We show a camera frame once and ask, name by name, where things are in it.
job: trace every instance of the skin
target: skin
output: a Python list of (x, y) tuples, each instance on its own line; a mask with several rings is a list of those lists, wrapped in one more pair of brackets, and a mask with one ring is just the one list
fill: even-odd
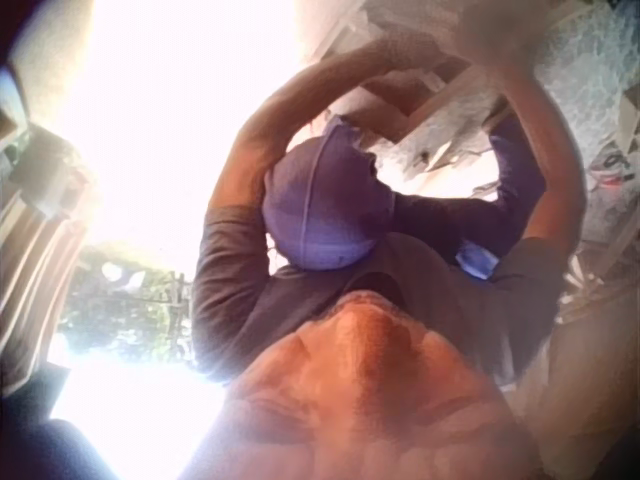
[[(469, 43), (460, 55), (489, 57)], [(430, 39), (401, 36), (303, 71), (247, 121), (210, 207), (259, 208), (264, 174), (299, 128), (371, 77), (443, 58)], [(527, 69), (508, 57), (488, 68), (547, 184), (524, 238), (542, 239), (567, 260), (585, 208), (571, 137)], [(530, 437), (489, 379), (442, 336), (360, 291), (273, 344), (236, 379), (183, 478), (524, 479), (537, 465)]]
[(536, 449), (443, 337), (358, 291), (231, 386), (183, 478), (524, 479)]

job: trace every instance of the baseball cap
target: baseball cap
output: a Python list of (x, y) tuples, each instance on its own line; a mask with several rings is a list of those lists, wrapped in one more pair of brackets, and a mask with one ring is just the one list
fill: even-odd
[(376, 178), (375, 155), (340, 117), (288, 152), (265, 176), (267, 232), (289, 262), (335, 270), (362, 259), (387, 233), (394, 193)]

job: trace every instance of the person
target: person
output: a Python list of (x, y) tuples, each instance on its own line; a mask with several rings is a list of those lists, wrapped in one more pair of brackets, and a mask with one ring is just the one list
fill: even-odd
[(585, 198), (561, 116), (512, 57), (488, 68), (545, 191), (486, 281), (399, 232), (345, 268), (269, 275), (265, 176), (293, 134), (364, 80), (442, 55), (422, 35), (376, 40), (301, 72), (239, 132), (206, 213), (193, 300), (198, 365), (231, 384), (183, 478), (534, 478), (536, 446), (498, 386), (550, 333)]

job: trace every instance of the dark gray shirt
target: dark gray shirt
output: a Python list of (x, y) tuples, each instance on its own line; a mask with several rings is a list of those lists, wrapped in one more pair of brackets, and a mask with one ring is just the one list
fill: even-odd
[(391, 233), (348, 268), (308, 272), (288, 266), (270, 276), (260, 210), (212, 209), (193, 289), (199, 367), (216, 381), (234, 378), (370, 273), (391, 277), (407, 313), (505, 385), (523, 372), (551, 332), (564, 264), (544, 240), (526, 239), (481, 281), (447, 265), (423, 242)]

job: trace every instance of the raised arm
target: raised arm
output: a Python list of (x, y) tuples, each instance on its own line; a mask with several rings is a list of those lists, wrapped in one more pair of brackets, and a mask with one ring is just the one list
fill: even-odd
[(524, 238), (542, 238), (568, 260), (580, 238), (586, 204), (582, 162), (561, 114), (533, 74), (517, 64), (502, 66), (497, 73), (547, 187)]
[(259, 207), (265, 173), (284, 156), (300, 128), (365, 80), (391, 70), (430, 69), (444, 58), (428, 35), (403, 33), (303, 70), (274, 93), (242, 127), (209, 206)]

